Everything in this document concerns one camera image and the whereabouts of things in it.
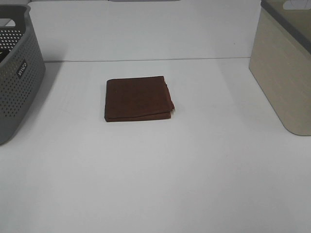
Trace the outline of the brown towel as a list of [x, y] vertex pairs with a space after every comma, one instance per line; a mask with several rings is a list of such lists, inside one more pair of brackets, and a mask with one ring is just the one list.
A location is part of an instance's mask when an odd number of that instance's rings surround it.
[[111, 79], [106, 82], [107, 122], [170, 119], [174, 104], [163, 76]]

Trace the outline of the beige storage bin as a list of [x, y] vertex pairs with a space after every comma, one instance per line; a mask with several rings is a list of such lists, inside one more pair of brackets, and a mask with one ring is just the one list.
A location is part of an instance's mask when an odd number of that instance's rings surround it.
[[262, 0], [249, 69], [289, 132], [311, 134], [311, 2]]

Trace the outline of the grey perforated plastic basket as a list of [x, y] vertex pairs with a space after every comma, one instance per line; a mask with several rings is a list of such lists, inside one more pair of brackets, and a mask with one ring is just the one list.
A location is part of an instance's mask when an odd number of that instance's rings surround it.
[[2, 4], [0, 17], [14, 26], [0, 29], [0, 142], [9, 141], [41, 86], [45, 64], [30, 17], [30, 7]]

